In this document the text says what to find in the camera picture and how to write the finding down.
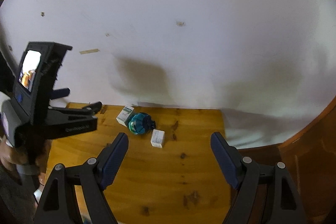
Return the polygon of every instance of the silver screw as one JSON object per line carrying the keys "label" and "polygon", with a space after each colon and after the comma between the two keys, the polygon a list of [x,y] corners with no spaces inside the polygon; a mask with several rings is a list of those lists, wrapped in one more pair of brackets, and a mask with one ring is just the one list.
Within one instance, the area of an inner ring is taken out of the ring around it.
{"label": "silver screw", "polygon": [[62,168],[63,168],[63,165],[62,165],[62,164],[58,164],[58,165],[55,166],[55,170],[56,170],[56,171],[59,171],[59,170],[61,170]]}
{"label": "silver screw", "polygon": [[250,164],[252,162],[252,159],[250,157],[244,157],[243,162],[245,162],[246,164]]}
{"label": "silver screw", "polygon": [[87,163],[90,164],[90,165],[95,164],[96,162],[97,162],[97,159],[96,159],[96,158],[89,158],[89,159],[87,160]]}
{"label": "silver screw", "polygon": [[286,165],[285,165],[283,162],[281,162],[281,161],[277,163],[277,166],[278,166],[279,168],[281,168],[281,169],[283,169],[283,168],[286,167]]}

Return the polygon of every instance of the display screen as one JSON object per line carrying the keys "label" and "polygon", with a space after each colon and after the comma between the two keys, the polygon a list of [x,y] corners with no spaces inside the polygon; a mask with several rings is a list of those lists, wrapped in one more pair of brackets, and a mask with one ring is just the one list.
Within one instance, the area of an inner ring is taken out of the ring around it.
{"label": "display screen", "polygon": [[40,63],[41,53],[36,51],[28,51],[23,61],[20,72],[19,82],[31,92],[33,88],[35,71]]}

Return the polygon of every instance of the blue gripper pad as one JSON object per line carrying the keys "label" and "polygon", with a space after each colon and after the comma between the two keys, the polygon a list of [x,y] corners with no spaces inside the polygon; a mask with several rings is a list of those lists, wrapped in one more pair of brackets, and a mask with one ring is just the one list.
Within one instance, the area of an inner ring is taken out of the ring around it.
{"label": "blue gripper pad", "polygon": [[242,164],[240,162],[242,157],[238,150],[229,146],[219,132],[211,135],[210,145],[226,182],[234,189],[238,189],[242,182]]}
{"label": "blue gripper pad", "polygon": [[101,178],[99,187],[102,191],[113,183],[127,150],[128,137],[125,133],[119,133],[113,143],[104,148],[97,157],[97,170]]}

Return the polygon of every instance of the table top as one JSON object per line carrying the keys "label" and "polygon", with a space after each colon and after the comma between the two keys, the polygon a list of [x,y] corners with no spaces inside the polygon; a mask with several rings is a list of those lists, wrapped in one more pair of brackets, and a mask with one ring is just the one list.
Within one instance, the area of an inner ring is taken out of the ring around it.
{"label": "table top", "polygon": [[[70,103],[70,108],[84,104]],[[210,148],[210,135],[224,135],[219,110],[136,107],[165,131],[163,148],[152,147],[151,134],[134,135],[116,121],[123,106],[103,106],[94,132],[54,140],[47,174],[57,163],[80,165],[97,157],[119,132],[129,149],[113,184],[104,191],[115,218],[126,224],[222,223],[230,207],[230,187]],[[80,186],[80,211],[88,215]]]}

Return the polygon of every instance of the white box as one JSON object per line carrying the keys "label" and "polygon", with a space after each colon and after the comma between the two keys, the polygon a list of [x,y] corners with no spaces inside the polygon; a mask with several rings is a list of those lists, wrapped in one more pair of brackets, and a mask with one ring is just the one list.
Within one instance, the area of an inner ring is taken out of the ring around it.
{"label": "white box", "polygon": [[119,115],[117,117],[117,121],[118,121],[118,123],[120,123],[123,126],[126,126],[128,128],[128,122],[134,116],[134,114],[135,114],[134,107],[126,106],[119,113]]}
{"label": "white box", "polygon": [[165,132],[154,129],[151,138],[152,146],[162,148],[164,141],[165,141]]}

